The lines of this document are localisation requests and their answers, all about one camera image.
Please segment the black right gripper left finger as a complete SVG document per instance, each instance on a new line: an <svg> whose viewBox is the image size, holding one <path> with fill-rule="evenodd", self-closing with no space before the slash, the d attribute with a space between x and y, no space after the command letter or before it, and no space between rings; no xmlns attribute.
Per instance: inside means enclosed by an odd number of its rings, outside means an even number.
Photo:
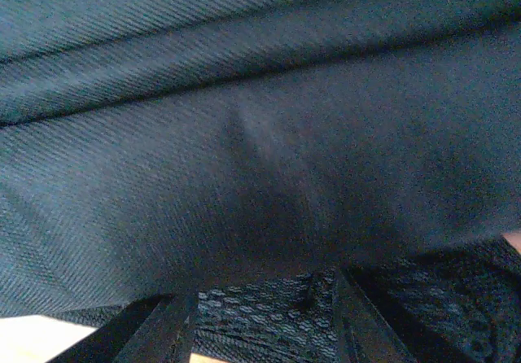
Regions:
<svg viewBox="0 0 521 363"><path fill-rule="evenodd" d="M161 362L196 309L194 292L136 301L51 361Z"/></svg>

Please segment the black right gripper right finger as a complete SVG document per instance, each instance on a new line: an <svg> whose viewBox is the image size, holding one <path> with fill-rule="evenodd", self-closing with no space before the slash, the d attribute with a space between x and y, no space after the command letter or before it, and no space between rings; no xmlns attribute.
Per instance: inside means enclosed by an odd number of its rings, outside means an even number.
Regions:
<svg viewBox="0 0 521 363"><path fill-rule="evenodd" d="M332 307L340 362L417 360L346 269L335 271Z"/></svg>

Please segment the black student backpack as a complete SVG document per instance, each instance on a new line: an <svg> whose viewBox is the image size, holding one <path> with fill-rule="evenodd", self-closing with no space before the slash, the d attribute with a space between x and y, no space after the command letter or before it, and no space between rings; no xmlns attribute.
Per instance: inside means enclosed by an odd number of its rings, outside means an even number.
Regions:
<svg viewBox="0 0 521 363"><path fill-rule="evenodd" d="M197 294L161 362L520 359L520 0L1 0L1 314Z"/></svg>

